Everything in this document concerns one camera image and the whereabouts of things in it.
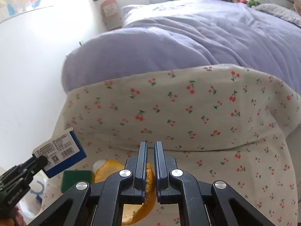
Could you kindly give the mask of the person's left hand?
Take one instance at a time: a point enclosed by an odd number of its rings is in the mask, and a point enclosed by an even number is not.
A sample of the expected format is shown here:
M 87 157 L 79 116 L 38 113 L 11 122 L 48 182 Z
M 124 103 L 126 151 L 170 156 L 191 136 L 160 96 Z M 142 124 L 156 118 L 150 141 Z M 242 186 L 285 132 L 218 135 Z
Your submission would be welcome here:
M 14 207 L 15 215 L 13 218 L 7 218 L 0 220 L 0 226 L 27 226 L 24 217 L 19 211 L 19 207 Z

